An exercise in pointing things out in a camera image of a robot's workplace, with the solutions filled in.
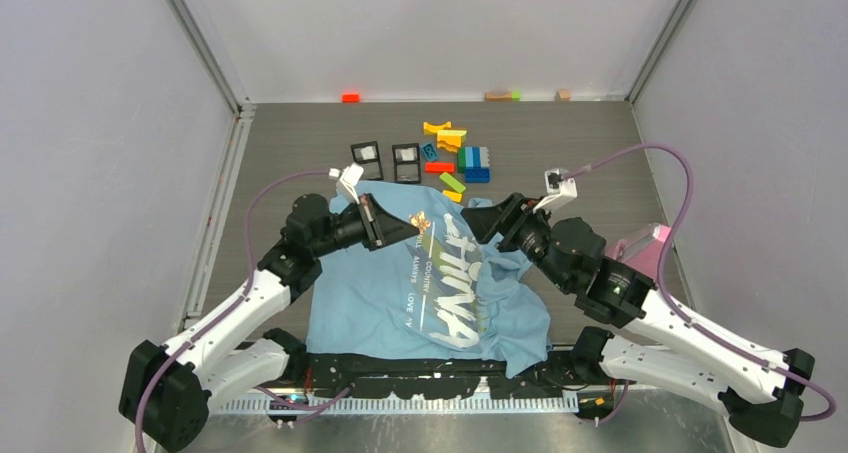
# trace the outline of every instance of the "gray tabletop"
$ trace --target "gray tabletop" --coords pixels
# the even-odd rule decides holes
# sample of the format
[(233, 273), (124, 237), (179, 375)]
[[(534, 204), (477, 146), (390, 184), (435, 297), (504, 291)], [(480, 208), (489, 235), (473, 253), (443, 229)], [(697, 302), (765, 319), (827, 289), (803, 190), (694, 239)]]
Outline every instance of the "gray tabletop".
[[(250, 130), (204, 313), (244, 281), (243, 218), (248, 203), (265, 185), (294, 172), (343, 167), (352, 160), (351, 144), (371, 140), (379, 142), (385, 179), (392, 181), (391, 145), (433, 140), (422, 134), (422, 122), (449, 120), (468, 129), (466, 145), (486, 146), (491, 157), (491, 183), (467, 185), (463, 201), (486, 197), (498, 202), (512, 192), (543, 195), (546, 169), (576, 169), (639, 142), (630, 106), (624, 102), (261, 105)], [(439, 154), (449, 161), (455, 158), (441, 149)], [(438, 175), (424, 174), (423, 184), (444, 189)], [(663, 221), (643, 153), (581, 177), (577, 187), (579, 197), (555, 213), (554, 221), (580, 216), (610, 242)], [(330, 181), (309, 177), (282, 185), (255, 210), (252, 235), (257, 256), (277, 241), (292, 201), (305, 192), (334, 195)], [(554, 343), (571, 344), (584, 326), (594, 324), (573, 307), (573, 297), (559, 293), (536, 269), (522, 281), (547, 305)], [(668, 284), (683, 298), (675, 265), (669, 265)], [(310, 292), (258, 331), (280, 327), (305, 338), (311, 301)]]

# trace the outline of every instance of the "light blue t-shirt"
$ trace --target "light blue t-shirt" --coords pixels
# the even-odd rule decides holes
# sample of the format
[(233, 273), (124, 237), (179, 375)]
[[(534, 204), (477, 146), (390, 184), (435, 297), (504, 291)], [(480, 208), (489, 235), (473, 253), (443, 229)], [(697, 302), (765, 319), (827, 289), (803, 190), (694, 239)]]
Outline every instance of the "light blue t-shirt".
[[(510, 378), (545, 360), (550, 316), (518, 281), (531, 265), (524, 254), (498, 252), (500, 235), (477, 244), (462, 206), (433, 188), (365, 181), (356, 190), (372, 193), (386, 211), (424, 232), (374, 252), (356, 245), (321, 259), (310, 352), (501, 360)], [(337, 196), (330, 209), (347, 204)]]

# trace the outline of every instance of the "white wall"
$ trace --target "white wall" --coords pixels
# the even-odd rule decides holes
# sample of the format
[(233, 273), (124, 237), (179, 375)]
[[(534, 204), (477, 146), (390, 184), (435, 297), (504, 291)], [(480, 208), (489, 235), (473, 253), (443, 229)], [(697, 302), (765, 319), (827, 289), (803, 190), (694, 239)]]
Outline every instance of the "white wall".
[[(842, 409), (790, 452), (848, 445), (848, 2), (698, 0), (637, 103), (646, 140), (696, 174), (678, 249), (697, 306), (758, 342), (800, 347)], [(683, 183), (653, 156), (669, 215)], [(824, 402), (804, 395), (806, 413)]]
[(129, 451), (232, 117), (164, 0), (0, 0), (0, 451)]
[(624, 97), (676, 0), (187, 1), (230, 82), (264, 103)]

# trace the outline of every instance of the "cable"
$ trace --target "cable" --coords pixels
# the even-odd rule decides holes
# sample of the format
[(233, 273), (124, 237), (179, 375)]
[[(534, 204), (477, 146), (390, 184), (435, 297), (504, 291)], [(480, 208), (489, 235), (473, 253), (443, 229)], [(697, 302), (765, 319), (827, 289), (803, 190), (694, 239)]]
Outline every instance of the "cable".
[(556, 385), (556, 386), (559, 387), (559, 388), (562, 388), (565, 391), (583, 391), (586, 388), (589, 388), (589, 386), (591, 386), (591, 385), (583, 385), (580, 388), (569, 388), (567, 386), (562, 386), (562, 385)]
[[(762, 358), (760, 358), (760, 357), (758, 357), (758, 356), (756, 356), (752, 353), (749, 353), (748, 351), (743, 350), (742, 348), (739, 348), (738, 346), (726, 341), (724, 338), (716, 335), (715, 333), (713, 333), (712, 331), (710, 331), (709, 329), (707, 329), (703, 325), (698, 324), (697, 322), (692, 323), (692, 318), (689, 315), (687, 315), (680, 307), (677, 306), (677, 302), (671, 296), (671, 293), (669, 293), (669, 290), (668, 290), (668, 288), (666, 287), (666, 284), (665, 284), (665, 263), (666, 263), (666, 260), (668, 258), (668, 254), (671, 251), (671, 245), (672, 245), (672, 240), (674, 239), (674, 235), (675, 235), (675, 233), (677, 233), (677, 230), (680, 227), (680, 223), (683, 221), (683, 218), (686, 216), (686, 212), (689, 210), (689, 204), (692, 201), (692, 190), (693, 190), (693, 187), (694, 187), (694, 177), (692, 175), (692, 167), (689, 165), (689, 162), (686, 160), (686, 158), (679, 151), (677, 151), (676, 149), (674, 149), (674, 148), (672, 148), (668, 145), (664, 145), (662, 143), (640, 143), (638, 145), (633, 145), (631, 147), (628, 147), (628, 148), (625, 148), (621, 151), (613, 153), (612, 155), (608, 156), (607, 158), (604, 158), (604, 159), (602, 159), (602, 160), (600, 160), (596, 163), (586, 165), (586, 166), (584, 166), (584, 167), (582, 167), (582, 168), (580, 168), (580, 169), (578, 169), (574, 172), (570, 172), (568, 174), (562, 175), (562, 179), (567, 180), (567, 179), (570, 179), (570, 178), (576, 178), (576, 177), (583, 175), (585, 173), (588, 173), (592, 170), (598, 169), (598, 168), (606, 165), (607, 163), (609, 163), (613, 160), (616, 160), (616, 159), (618, 159), (618, 158), (620, 158), (620, 157), (622, 157), (622, 156), (624, 156), (628, 153), (632, 153), (634, 151), (639, 151), (639, 150), (646, 150), (646, 149), (662, 150), (662, 151), (665, 151), (666, 153), (671, 154), (672, 156), (674, 156), (677, 159), (678, 162), (680, 162), (680, 165), (683, 167), (683, 170), (686, 173), (686, 194), (683, 198), (683, 204), (680, 206), (680, 211), (677, 213), (677, 218), (674, 219), (674, 223), (672, 223), (671, 229), (668, 232), (668, 237), (666, 238), (665, 243), (663, 243), (662, 249), (660, 250), (659, 264), (657, 265), (657, 285), (658, 285), (659, 292), (663, 297), (663, 300), (666, 302), (666, 304), (669, 306), (669, 308), (671, 308), (674, 311), (675, 314), (680, 316), (680, 318), (685, 323), (690, 324), (692, 326), (692, 328), (694, 328), (695, 330), (697, 330), (698, 332), (700, 332), (702, 335), (706, 336), (710, 340), (718, 343), (719, 345), (721, 345), (724, 348), (732, 351), (733, 353), (736, 353), (737, 355), (740, 355), (743, 358), (746, 358), (746, 359), (756, 363), (757, 365), (759, 365), (763, 368), (768, 368), (770, 370), (776, 371), (777, 373), (789, 378), (790, 380), (796, 381), (799, 384), (801, 384), (801, 385), (803, 385), (807, 388), (810, 388), (811, 390), (813, 390), (816, 393), (818, 393), (819, 395), (821, 395), (827, 401), (827, 408), (823, 412), (817, 413), (815, 415), (802, 416), (801, 421), (820, 421), (820, 420), (825, 420), (825, 419), (833, 416), (833, 414), (836, 412), (836, 399), (833, 397), (833, 395), (831, 395), (829, 392), (827, 392), (824, 388), (822, 388), (818, 384), (816, 384), (816, 383), (814, 383), (814, 382), (812, 382), (812, 381), (810, 381), (810, 380), (808, 380), (808, 379), (806, 379), (806, 378), (804, 378), (800, 375), (792, 373), (791, 371), (789, 371), (785, 368), (775, 366), (775, 365), (769, 363), (767, 360), (764, 360), (764, 359), (762, 359)], [(618, 404), (616, 404), (615, 409), (613, 409), (613, 411), (607, 416), (607, 418), (609, 418), (610, 416), (612, 416), (616, 412), (616, 410), (619, 408), (619, 406), (621, 406), (621, 403), (623, 403), (623, 402), (619, 401)]]
[(244, 218), (244, 242), (247, 247), (247, 263), (248, 263), (248, 275), (247, 275), (247, 283), (244, 285), (244, 289), (242, 290), (242, 294), (236, 298), (230, 306), (228, 306), (224, 311), (221, 312), (218, 316), (216, 316), (212, 321), (210, 321), (206, 326), (198, 330), (188, 341), (180, 345), (176, 351), (167, 359), (162, 366), (156, 370), (156, 373), (150, 378), (150, 381), (147, 383), (147, 386), (144, 388), (144, 392), (141, 395), (141, 399), (138, 402), (138, 409), (135, 412), (135, 447), (138, 450), (138, 453), (147, 453), (147, 450), (144, 448), (144, 430), (142, 429), (142, 423), (144, 421), (144, 411), (147, 409), (147, 403), (150, 401), (150, 396), (153, 394), (153, 389), (162, 379), (165, 372), (168, 368), (171, 367), (179, 358), (180, 355), (186, 352), (193, 344), (199, 341), (203, 335), (205, 335), (209, 330), (214, 328), (218, 323), (224, 321), (226, 317), (228, 317), (236, 308), (244, 301), (247, 292), (253, 287), (253, 271), (256, 268), (256, 263), (253, 258), (253, 251), (251, 250), (251, 241), (250, 241), (250, 215), (253, 213), (253, 209), (256, 207), (256, 204), (261, 200), (268, 192), (273, 190), (274, 188), (280, 186), (281, 184), (293, 180), (295, 178), (301, 178), (304, 176), (310, 175), (326, 175), (326, 170), (321, 171), (305, 171), (303, 173), (295, 173), (293, 175), (286, 176), (281, 178), (260, 191), (256, 197), (250, 202), (250, 205), (247, 207), (247, 213)]
[[(327, 408), (329, 408), (329, 407), (333, 406), (333, 405), (334, 405), (334, 404), (336, 404), (339, 400), (341, 400), (342, 398), (344, 398), (345, 396), (347, 396), (347, 394), (348, 394), (349, 392), (350, 392), (350, 388), (345, 388), (344, 390), (340, 391), (340, 392), (339, 392), (339, 394), (338, 394), (338, 395), (336, 395), (336, 396), (335, 396), (332, 400), (328, 401), (327, 403), (324, 403), (323, 405), (317, 406), (317, 407), (316, 407), (316, 409), (317, 409), (317, 410), (316, 410), (314, 413), (311, 413), (311, 414), (309, 414), (308, 416), (305, 416), (305, 417), (303, 417), (303, 418), (301, 418), (301, 419), (299, 419), (299, 420), (295, 420), (295, 421), (288, 422), (288, 425), (289, 425), (290, 427), (294, 427), (295, 425), (300, 425), (300, 424), (306, 423), (307, 421), (311, 421), (313, 418), (315, 418), (316, 416), (318, 416), (318, 415), (320, 415), (321, 413), (323, 413), (323, 412), (324, 412), (324, 410), (326, 410)], [(269, 430), (269, 429), (271, 429), (271, 428), (273, 428), (273, 427), (277, 427), (277, 428), (281, 427), (281, 425), (282, 425), (282, 420), (277, 420), (277, 421), (278, 421), (279, 423), (270, 423), (270, 424), (267, 424), (267, 425), (265, 425), (265, 426), (262, 426), (262, 427), (256, 428), (255, 430), (253, 430), (253, 431), (251, 431), (250, 433), (248, 433), (248, 434), (246, 434), (246, 435), (242, 436), (241, 438), (239, 438), (239, 439), (235, 440), (234, 442), (230, 443), (230, 444), (229, 444), (229, 445), (227, 445), (227, 446), (221, 446), (221, 447), (217, 447), (217, 448), (202, 448), (202, 449), (201, 449), (201, 451), (209, 451), (209, 452), (213, 452), (213, 451), (216, 451), (216, 452), (217, 452), (217, 451), (229, 451), (232, 447), (236, 446), (237, 444), (239, 444), (239, 443), (241, 443), (241, 442), (243, 442), (243, 441), (247, 441), (247, 440), (249, 440), (249, 439), (253, 438), (254, 436), (256, 436), (256, 435), (258, 435), (258, 434), (262, 433), (262, 432), (263, 432), (263, 431), (265, 431), (265, 430)]]
[[(615, 415), (617, 415), (618, 412), (621, 410), (621, 405), (624, 404), (624, 400), (627, 399), (627, 392), (628, 391), (630, 391), (630, 382), (625, 381), (624, 382), (624, 389), (621, 390), (621, 396), (618, 398), (618, 401), (615, 402), (615, 406), (612, 407), (612, 411), (610, 411), (607, 416), (598, 420), (597, 426), (605, 425), (605, 424), (609, 423), (610, 421), (612, 421), (613, 418), (615, 418)], [(613, 397), (613, 401), (614, 401), (615, 400), (615, 393), (613, 393), (612, 397)]]
[[(324, 409), (326, 409), (325, 407), (326, 407), (326, 406), (327, 406), (327, 404), (328, 404), (328, 403), (324, 403), (324, 404), (321, 404), (321, 405), (318, 405), (318, 406), (314, 406), (314, 405), (301, 405), (300, 403), (295, 403), (295, 402), (293, 402), (293, 401), (289, 401), (289, 400), (286, 400), (285, 398), (282, 398), (282, 397), (278, 396), (276, 393), (274, 393), (273, 391), (269, 390), (268, 388), (265, 388), (264, 386), (257, 386), (257, 387), (255, 387), (254, 389), (255, 389), (255, 390), (258, 390), (258, 391), (261, 391), (262, 393), (265, 393), (266, 395), (270, 396), (270, 397), (271, 397), (271, 399), (274, 401), (274, 403), (276, 403), (276, 404), (278, 404), (278, 405), (281, 405), (281, 406), (283, 406), (283, 407), (285, 407), (285, 408), (290, 408), (290, 409), (292, 409), (292, 410), (301, 410), (301, 411), (323, 411)], [(330, 405), (330, 406), (333, 406), (334, 404), (338, 403), (338, 401), (339, 401), (341, 398), (339, 398), (339, 399), (333, 399), (333, 400), (330, 400), (329, 405)]]

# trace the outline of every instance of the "yellow lego block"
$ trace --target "yellow lego block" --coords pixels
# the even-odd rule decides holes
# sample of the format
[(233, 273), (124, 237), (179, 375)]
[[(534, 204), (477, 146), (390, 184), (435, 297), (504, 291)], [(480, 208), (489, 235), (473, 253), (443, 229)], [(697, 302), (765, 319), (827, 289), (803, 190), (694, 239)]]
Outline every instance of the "yellow lego block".
[(451, 200), (459, 203), (462, 201), (462, 193), (457, 193), (455, 191), (450, 190), (442, 190), (442, 194), (450, 198)]
[(438, 141), (441, 141), (443, 138), (447, 138), (448, 136), (455, 136), (455, 137), (459, 138), (460, 142), (464, 143), (466, 133), (468, 133), (468, 130), (461, 129), (461, 128), (450, 129), (450, 130), (445, 129), (445, 130), (442, 130), (439, 133), (437, 133), (436, 138), (438, 139)]
[(448, 121), (447, 123), (443, 123), (441, 125), (431, 125), (430, 123), (424, 122), (424, 134), (425, 135), (435, 135), (436, 133), (446, 129), (453, 128), (453, 124)]
[(451, 153), (458, 153), (459, 152), (458, 146), (451, 144), (451, 143), (448, 143), (448, 142), (445, 142), (445, 141), (436, 142), (436, 147), (448, 150)]
[(438, 137), (436, 139), (436, 146), (439, 148), (444, 148), (451, 153), (456, 153), (459, 151), (459, 147), (462, 146), (462, 137), (461, 136), (442, 136), (441, 132), (439, 132)]

